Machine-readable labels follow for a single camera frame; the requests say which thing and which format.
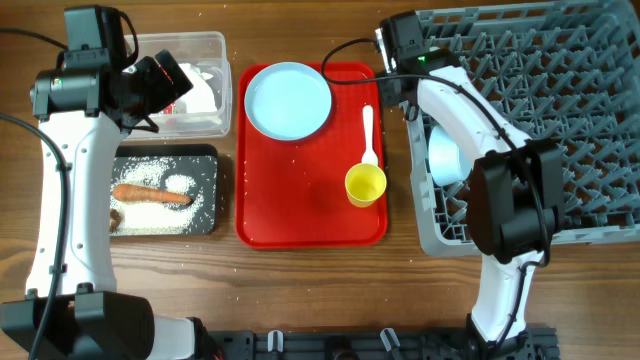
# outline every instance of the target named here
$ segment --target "light blue bowl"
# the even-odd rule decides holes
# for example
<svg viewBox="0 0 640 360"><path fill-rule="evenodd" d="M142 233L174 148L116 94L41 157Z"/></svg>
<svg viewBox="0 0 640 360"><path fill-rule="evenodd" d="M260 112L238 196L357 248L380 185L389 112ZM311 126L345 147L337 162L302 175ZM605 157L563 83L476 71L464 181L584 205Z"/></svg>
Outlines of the light blue bowl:
<svg viewBox="0 0 640 360"><path fill-rule="evenodd" d="M272 139L292 141L316 132L331 112L331 90L307 65L284 62L260 71L249 83L244 110L251 124Z"/></svg>

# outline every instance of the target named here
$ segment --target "carrot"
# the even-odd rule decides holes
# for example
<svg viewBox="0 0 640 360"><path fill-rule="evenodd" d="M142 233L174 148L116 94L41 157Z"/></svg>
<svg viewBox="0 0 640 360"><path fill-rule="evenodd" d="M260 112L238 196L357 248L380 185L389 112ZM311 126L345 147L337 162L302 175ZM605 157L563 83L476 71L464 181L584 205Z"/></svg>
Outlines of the carrot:
<svg viewBox="0 0 640 360"><path fill-rule="evenodd" d="M122 202L157 201L182 205L191 202L191 198L186 195L129 184L116 185L113 197Z"/></svg>

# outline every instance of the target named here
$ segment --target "dish rack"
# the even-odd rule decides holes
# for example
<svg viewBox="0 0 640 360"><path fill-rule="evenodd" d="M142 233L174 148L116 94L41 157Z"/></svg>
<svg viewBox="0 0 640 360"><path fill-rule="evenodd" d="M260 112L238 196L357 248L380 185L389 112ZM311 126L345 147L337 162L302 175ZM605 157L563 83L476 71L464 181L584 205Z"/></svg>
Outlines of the dish rack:
<svg viewBox="0 0 640 360"><path fill-rule="evenodd" d="M417 11L428 47L448 48L505 119L563 151L565 224L553 244L640 240L640 26L627 0ZM407 103L401 104L407 111ZM433 184L422 113L407 122L423 250L478 254L469 186ZM515 180L513 186L526 189Z"/></svg>

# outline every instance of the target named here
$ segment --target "red tray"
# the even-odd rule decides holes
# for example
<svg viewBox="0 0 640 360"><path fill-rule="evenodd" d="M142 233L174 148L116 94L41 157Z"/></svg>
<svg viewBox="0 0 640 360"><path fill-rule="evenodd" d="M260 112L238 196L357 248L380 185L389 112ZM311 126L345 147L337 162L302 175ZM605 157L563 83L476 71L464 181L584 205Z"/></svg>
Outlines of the red tray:
<svg viewBox="0 0 640 360"><path fill-rule="evenodd" d="M320 71L320 64L308 64ZM331 85L333 109L311 136L286 142L262 135L244 111L244 94L268 65L248 68L238 86L235 218L240 240L255 249L371 245L387 231L386 194L368 208L347 199L344 178L364 153L362 107L374 109L373 146L384 169L375 83ZM364 79L362 63L331 63L333 79Z"/></svg>

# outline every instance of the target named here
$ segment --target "wood grain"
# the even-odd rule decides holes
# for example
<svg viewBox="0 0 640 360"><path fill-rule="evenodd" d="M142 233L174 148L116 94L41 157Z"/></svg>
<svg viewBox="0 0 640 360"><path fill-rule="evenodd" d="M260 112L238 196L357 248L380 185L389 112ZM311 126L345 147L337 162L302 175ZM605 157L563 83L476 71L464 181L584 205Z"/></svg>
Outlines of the wood grain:
<svg viewBox="0 0 640 360"><path fill-rule="evenodd" d="M0 24L64 41L64 5L91 2L5 0L0 5ZM337 44L371 36L380 19L402 11L508 2L513 0L111 3L129 14L139 33L221 31L237 80L244 69L257 63L320 61ZM53 67L56 49L16 36L0 39L0 112L35 123L30 115L29 87L38 71ZM336 60L365 61L376 70L381 67L378 56L367 46L345 50ZM383 123L390 226L379 244L268 252L242 245L233 230L232 129L225 138L206 141L221 154L217 230L210 236L114 239L111 253L119 290L148 298L158 314L200 317L211 330L462 326L477 296L480 259L435 258L420 249L401 111L387 109ZM33 261L41 161L36 139L0 124L3 302L22 298ZM534 279L527 320L557 327L564 359L637 359L639 304L640 243L558 246L551 266ZM0 335L0 360L25 356Z"/></svg>

